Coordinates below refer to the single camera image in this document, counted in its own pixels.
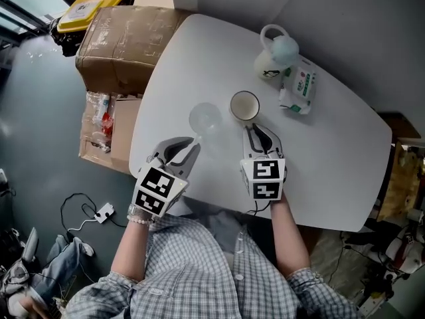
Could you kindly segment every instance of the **white pitcher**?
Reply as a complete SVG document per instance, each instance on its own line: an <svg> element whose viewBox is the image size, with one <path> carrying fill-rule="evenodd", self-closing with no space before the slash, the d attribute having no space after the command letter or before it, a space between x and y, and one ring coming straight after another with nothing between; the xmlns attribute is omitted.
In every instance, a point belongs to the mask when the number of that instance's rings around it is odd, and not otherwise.
<svg viewBox="0 0 425 319"><path fill-rule="evenodd" d="M269 29L277 29L283 35L266 40L266 32ZM294 64L298 58L299 47L281 26L266 25L260 33L260 41L264 50L254 61L254 70L263 79L277 76L283 70Z"/></svg>

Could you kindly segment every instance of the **cardboard box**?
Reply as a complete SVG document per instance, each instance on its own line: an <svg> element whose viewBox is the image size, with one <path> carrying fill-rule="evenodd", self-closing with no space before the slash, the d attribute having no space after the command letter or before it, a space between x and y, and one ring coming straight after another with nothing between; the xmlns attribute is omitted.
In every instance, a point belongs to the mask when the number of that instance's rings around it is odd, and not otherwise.
<svg viewBox="0 0 425 319"><path fill-rule="evenodd" d="M114 130L110 152L101 148L101 127L94 121L98 112L101 94L87 92L86 110L82 118L79 156L85 160L100 164L104 167L127 173L129 171L129 155L134 125L139 112L141 100L135 98L116 99L112 97L114 105Z"/></svg>
<svg viewBox="0 0 425 319"><path fill-rule="evenodd" d="M101 8L76 57L87 90L144 93L159 57L190 14L162 7Z"/></svg>

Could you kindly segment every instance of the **white table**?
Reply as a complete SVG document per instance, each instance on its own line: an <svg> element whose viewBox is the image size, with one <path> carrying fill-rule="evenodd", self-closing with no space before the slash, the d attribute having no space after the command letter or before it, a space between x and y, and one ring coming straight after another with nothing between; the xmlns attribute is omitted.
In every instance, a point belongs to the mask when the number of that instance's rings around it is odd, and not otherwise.
<svg viewBox="0 0 425 319"><path fill-rule="evenodd" d="M201 150L185 195L241 212L253 209L239 170L242 127L228 111L232 95L249 90L260 101L255 121L282 141L288 167L284 190L296 223L358 231L383 181L390 128L321 68L310 114L281 110L279 79L263 81L254 72L261 50L256 33L204 15L190 16L167 45L146 88L133 133L131 173L137 175L160 141L195 137L189 113L198 103L210 102L222 112L228 139L219 157L208 148ZM179 206L172 210L178 213ZM270 211L257 216L270 218Z"/></svg>

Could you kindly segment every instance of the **plaid shirt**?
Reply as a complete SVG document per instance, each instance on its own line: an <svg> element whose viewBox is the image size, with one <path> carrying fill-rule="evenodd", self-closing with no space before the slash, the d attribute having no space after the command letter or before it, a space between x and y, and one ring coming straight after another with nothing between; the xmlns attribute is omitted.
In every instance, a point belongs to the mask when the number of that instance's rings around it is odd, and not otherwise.
<svg viewBox="0 0 425 319"><path fill-rule="evenodd" d="M361 317L308 268L286 280L245 230L236 239L233 272L196 221L166 215L150 231L145 280L111 272L77 293L65 318Z"/></svg>

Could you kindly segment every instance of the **white sneaker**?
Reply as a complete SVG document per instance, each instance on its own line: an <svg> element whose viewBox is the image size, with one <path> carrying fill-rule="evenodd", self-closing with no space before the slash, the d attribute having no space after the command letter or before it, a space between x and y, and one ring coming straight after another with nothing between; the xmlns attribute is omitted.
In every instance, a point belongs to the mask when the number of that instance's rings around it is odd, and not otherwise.
<svg viewBox="0 0 425 319"><path fill-rule="evenodd" d="M94 255L94 249L92 248L92 246L90 246L88 243L81 243L83 249L84 249L84 254L87 255L88 257L92 257Z"/></svg>

